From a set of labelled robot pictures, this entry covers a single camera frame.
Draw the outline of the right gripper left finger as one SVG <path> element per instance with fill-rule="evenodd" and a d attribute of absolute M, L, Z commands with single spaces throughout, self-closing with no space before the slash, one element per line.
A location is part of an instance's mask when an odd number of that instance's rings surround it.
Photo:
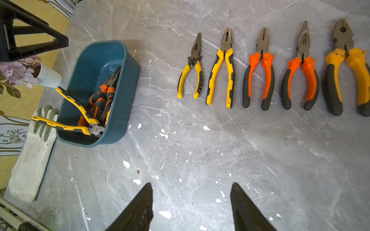
<path fill-rule="evenodd" d="M 149 231 L 152 205 L 153 190 L 148 182 L 106 231 Z"/>

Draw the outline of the pink flower pot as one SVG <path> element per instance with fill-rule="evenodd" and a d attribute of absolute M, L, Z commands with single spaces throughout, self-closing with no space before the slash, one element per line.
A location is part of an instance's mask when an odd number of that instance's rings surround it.
<path fill-rule="evenodd" d="M 10 84 L 25 84 L 28 89 L 34 85 L 56 88 L 62 82 L 62 76 L 43 64 L 36 55 L 13 62 L 1 62 L 1 75 Z"/>

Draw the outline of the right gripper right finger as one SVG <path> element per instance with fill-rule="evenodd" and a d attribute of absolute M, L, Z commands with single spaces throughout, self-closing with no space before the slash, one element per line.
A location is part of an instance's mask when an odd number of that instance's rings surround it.
<path fill-rule="evenodd" d="M 276 231 L 236 182 L 232 184 L 230 199 L 236 231 Z"/>

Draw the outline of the aluminium front rail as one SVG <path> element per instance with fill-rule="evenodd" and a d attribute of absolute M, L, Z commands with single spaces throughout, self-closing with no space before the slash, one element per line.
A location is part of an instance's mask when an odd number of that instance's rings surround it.
<path fill-rule="evenodd" d="M 1 188 L 1 231 L 51 231 L 42 223 L 4 199 L 6 188 Z"/>

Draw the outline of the small orange black pliers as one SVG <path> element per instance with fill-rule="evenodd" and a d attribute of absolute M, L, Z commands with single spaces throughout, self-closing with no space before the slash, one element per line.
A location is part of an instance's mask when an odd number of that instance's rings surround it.
<path fill-rule="evenodd" d="M 104 128 L 107 126 L 109 112 L 116 92 L 121 66 L 119 66 L 112 75 L 108 76 L 105 82 L 94 93 L 87 105 L 89 113 L 97 119 Z"/>

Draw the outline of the teal plastic storage box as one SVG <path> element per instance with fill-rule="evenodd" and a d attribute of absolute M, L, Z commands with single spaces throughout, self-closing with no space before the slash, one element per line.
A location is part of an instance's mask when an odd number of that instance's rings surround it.
<path fill-rule="evenodd" d="M 88 45 L 79 55 L 66 90 L 58 122 L 58 138 L 91 148 L 120 140 L 128 122 L 139 77 L 139 65 L 123 42 L 108 40 Z"/>

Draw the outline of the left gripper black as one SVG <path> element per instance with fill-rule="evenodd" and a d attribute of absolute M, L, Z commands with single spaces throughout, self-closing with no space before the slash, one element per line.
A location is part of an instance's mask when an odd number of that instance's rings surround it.
<path fill-rule="evenodd" d="M 21 47 L 16 45 L 16 36 L 42 33 L 54 40 Z M 1 1 L 1 62 L 14 62 L 68 46 L 68 37 L 49 27 L 47 22 L 10 1 Z"/>

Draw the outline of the white green work glove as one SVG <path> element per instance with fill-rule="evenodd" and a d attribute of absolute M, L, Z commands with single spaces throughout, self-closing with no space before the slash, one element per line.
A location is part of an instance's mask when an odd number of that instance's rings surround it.
<path fill-rule="evenodd" d="M 26 142 L 8 183 L 12 196 L 26 203 L 36 199 L 56 137 L 56 129 L 30 121 Z"/>

